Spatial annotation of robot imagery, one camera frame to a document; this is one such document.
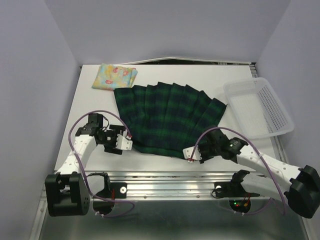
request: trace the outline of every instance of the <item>yellow floral cloth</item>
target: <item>yellow floral cloth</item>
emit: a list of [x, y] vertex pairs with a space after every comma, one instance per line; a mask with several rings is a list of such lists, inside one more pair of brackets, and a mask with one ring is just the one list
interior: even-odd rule
[[138, 71], [132, 67], [101, 64], [92, 85], [93, 89], [114, 90], [131, 88]]

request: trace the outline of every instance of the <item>plastic tray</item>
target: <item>plastic tray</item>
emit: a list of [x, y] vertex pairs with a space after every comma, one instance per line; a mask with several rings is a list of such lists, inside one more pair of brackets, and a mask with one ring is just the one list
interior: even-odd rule
[[248, 138], [278, 136], [295, 128], [266, 79], [257, 77], [228, 82], [223, 88], [235, 117]]

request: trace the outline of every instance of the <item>white wall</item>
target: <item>white wall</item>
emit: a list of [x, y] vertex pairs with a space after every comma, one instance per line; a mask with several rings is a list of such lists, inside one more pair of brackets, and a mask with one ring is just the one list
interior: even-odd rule
[[256, 62], [290, 0], [45, 0], [82, 64]]
[[0, 239], [29, 239], [79, 67], [43, 0], [0, 1]]
[[[291, 164], [320, 173], [320, 1], [292, 0], [257, 63], [295, 123], [282, 136]], [[320, 209], [313, 217], [320, 237]]]

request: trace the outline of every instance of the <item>tartan fabric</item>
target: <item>tartan fabric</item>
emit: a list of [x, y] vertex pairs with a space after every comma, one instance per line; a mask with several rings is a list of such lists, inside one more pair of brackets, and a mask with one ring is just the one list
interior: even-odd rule
[[217, 126], [226, 110], [224, 103], [189, 85], [158, 82], [113, 92], [133, 147], [145, 154], [183, 159], [182, 150], [194, 146], [208, 127]]

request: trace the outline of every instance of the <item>white tabletop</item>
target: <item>white tabletop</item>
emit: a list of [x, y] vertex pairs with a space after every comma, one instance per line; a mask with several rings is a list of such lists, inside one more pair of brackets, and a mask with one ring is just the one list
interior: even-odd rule
[[[75, 91], [72, 107], [65, 127], [61, 147], [55, 165], [59, 169], [70, 152], [68, 133], [74, 122], [83, 114], [94, 110], [107, 110], [119, 115], [114, 93], [108, 90], [92, 89], [100, 65], [83, 65], [79, 82]], [[228, 103], [223, 85], [230, 81], [251, 78], [250, 67], [247, 65], [124, 65], [138, 70], [135, 85], [156, 85], [157, 82], [167, 84], [190, 85], [205, 93], [211, 98], [217, 98], [225, 104]], [[105, 115], [111, 124], [120, 124], [114, 117]], [[75, 128], [87, 123], [87, 117]], [[234, 113], [230, 106], [220, 121], [220, 127], [228, 127], [241, 133]], [[229, 138], [235, 137], [233, 133], [223, 131]], [[275, 157], [270, 138], [254, 140], [258, 149]], [[204, 164], [188, 163], [186, 160], [151, 154], [142, 154], [135, 150], [123, 151], [122, 155], [104, 152], [99, 145], [92, 153], [86, 166], [87, 171], [121, 171], [121, 172], [236, 172], [240, 169], [250, 168], [238, 165], [232, 161], [217, 156]]]

